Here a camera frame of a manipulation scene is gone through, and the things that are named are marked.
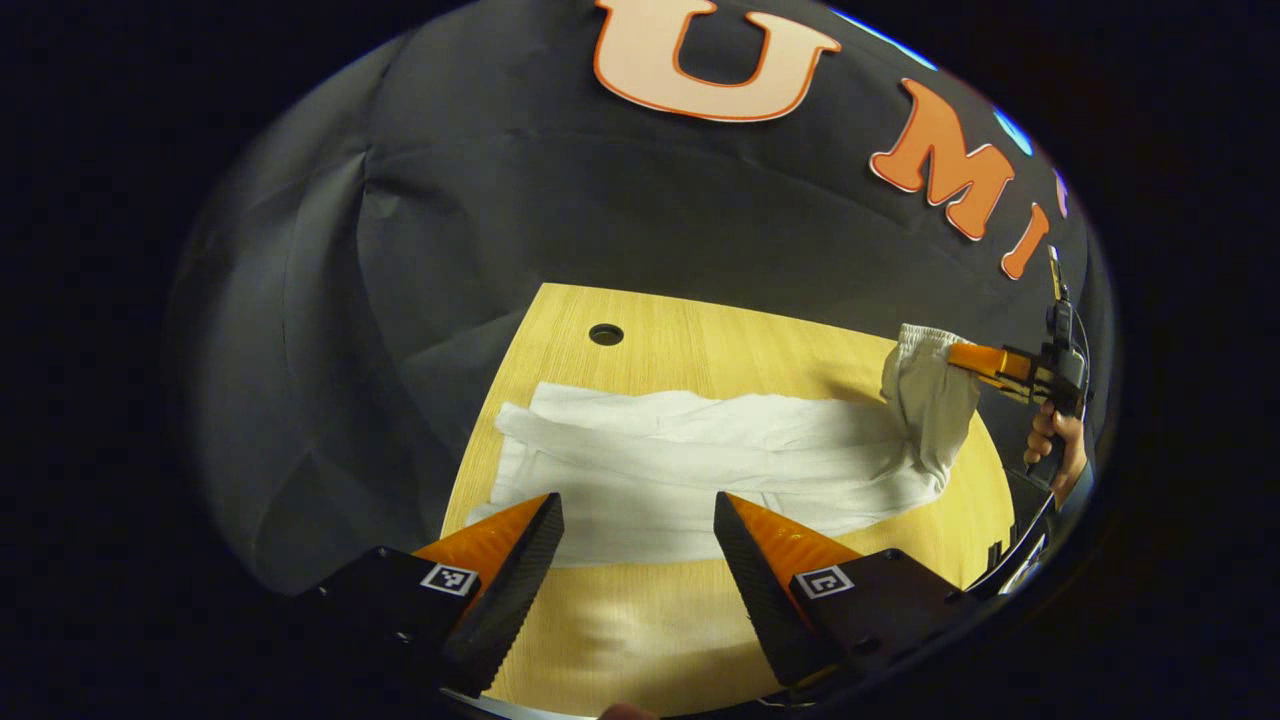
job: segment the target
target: wooden table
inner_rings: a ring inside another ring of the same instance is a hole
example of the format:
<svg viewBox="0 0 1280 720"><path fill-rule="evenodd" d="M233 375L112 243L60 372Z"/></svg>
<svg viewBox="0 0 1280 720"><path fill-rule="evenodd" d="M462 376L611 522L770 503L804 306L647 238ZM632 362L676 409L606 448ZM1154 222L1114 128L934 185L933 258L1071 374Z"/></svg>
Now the wooden table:
<svg viewBox="0 0 1280 720"><path fill-rule="evenodd" d="M625 338L602 346L599 323ZM489 388L458 471L443 533L489 500L503 402L527 407L539 382L622 395L686 389L883 402L895 341L737 307L590 287L544 284ZM870 553L899 547L964 587L1009 541L1012 502L1000 457L974 414L951 482L925 506L841 536ZM723 560L552 569L485 694L596 716L616 701L659 715L698 712L778 689Z"/></svg>

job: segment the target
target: white towel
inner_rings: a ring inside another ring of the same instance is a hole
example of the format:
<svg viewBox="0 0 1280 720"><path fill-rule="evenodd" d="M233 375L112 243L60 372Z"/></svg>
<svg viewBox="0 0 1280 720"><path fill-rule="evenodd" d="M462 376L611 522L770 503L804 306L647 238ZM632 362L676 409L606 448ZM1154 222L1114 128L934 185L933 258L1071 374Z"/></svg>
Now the white towel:
<svg viewBox="0 0 1280 720"><path fill-rule="evenodd" d="M493 495L467 524L559 492L558 568L721 557L722 489L828 536L865 528L946 488L978 405L977 379L947 365L956 342L902 325L881 377L884 404L541 383L529 409L502 406Z"/></svg>

